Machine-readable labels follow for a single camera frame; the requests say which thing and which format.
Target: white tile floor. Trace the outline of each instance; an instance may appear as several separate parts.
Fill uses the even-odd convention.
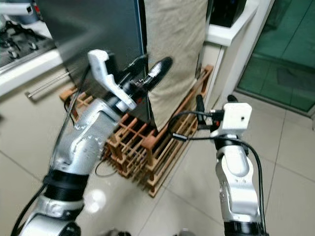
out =
[[[237,97],[253,107],[244,139],[250,141],[261,156],[270,235],[314,235],[315,132],[312,122],[241,94]],[[117,174],[109,178],[92,175],[85,194],[86,208],[77,220],[82,235],[96,236],[112,227],[130,231],[133,236],[171,236],[182,228],[189,228],[198,236],[224,235],[215,154],[214,145],[208,141],[192,143],[154,199]],[[7,162],[11,160],[0,155],[0,167],[16,165]],[[38,181],[26,172],[20,179],[20,185],[30,197]],[[257,175],[254,183],[257,189]],[[9,201],[9,195],[0,189],[2,202],[3,196]],[[17,206],[24,204],[23,200],[14,199]],[[0,221],[1,235],[8,235],[13,218],[6,223]]]

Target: white wall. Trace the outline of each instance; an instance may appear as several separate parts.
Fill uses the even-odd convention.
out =
[[[224,89],[220,94],[220,98],[216,103],[217,106],[221,106],[224,102],[226,102],[227,96],[232,93],[234,88],[237,86],[238,80],[242,76],[274,2],[274,0],[252,1],[259,2],[258,9],[244,33],[236,55],[231,55],[234,60],[230,63],[229,74],[226,77],[226,82]]]

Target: wooden crate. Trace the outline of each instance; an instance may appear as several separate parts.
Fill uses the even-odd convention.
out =
[[[197,94],[206,94],[212,69],[209,65],[204,68],[201,77],[174,114],[195,109],[195,97]],[[63,93],[61,99],[66,100],[67,96],[75,92],[76,88],[72,88]],[[82,93],[78,97],[76,109],[85,108],[92,101],[92,96]],[[197,121],[195,116],[188,115],[179,119],[174,127],[174,131],[191,136],[197,130]],[[106,142],[110,154],[107,153],[105,157],[122,176],[138,182],[154,197],[187,144],[172,139],[167,132],[167,125],[158,132],[154,127],[125,114],[114,134]]]

